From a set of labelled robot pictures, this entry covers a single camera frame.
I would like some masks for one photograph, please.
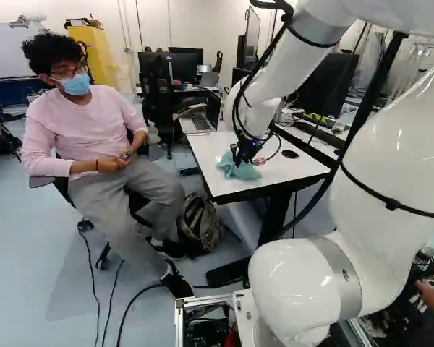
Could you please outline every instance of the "curly black hair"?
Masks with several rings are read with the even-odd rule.
[[[36,74],[50,75],[53,64],[63,60],[79,62],[83,57],[82,49],[73,38],[50,32],[24,41],[22,51]]]

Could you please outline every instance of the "pink sweatshirt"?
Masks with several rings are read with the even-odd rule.
[[[32,102],[26,113],[22,164],[31,175],[69,179],[94,171],[69,175],[74,160],[119,155],[129,146],[126,127],[148,133],[145,120],[112,87],[91,85],[92,100],[76,105],[58,89]],[[55,148],[61,159],[51,155]]]

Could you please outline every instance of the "laptop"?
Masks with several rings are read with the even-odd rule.
[[[218,82],[218,72],[204,72],[201,75],[201,82],[199,88],[215,87]]]
[[[206,108],[192,111],[189,116],[180,118],[180,125],[182,126],[184,134],[199,134],[216,131],[218,117],[220,115],[220,105],[220,96],[209,92]]]

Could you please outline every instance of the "sleeve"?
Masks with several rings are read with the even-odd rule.
[[[143,112],[140,108],[140,114],[137,113],[135,108],[131,103],[129,103],[125,98],[115,89],[113,92],[116,93],[116,99],[121,105],[122,109],[122,117],[124,118],[124,123],[127,128],[133,131],[133,133],[137,132],[145,132],[148,133],[148,126],[146,125],[145,119],[143,118]]]
[[[22,165],[31,176],[69,177],[72,160],[51,156],[55,134],[27,117],[22,142]]]

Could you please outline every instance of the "shoe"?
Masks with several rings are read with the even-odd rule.
[[[152,244],[151,246],[160,255],[172,258],[173,260],[182,260],[187,256],[187,253],[181,244],[173,242],[169,239],[164,239],[162,246],[153,246]]]
[[[169,273],[166,277],[160,279],[160,282],[170,290],[172,295],[175,296],[175,299],[195,296],[191,285],[179,274],[174,262],[168,259],[166,259],[166,262],[171,266],[172,273]]]

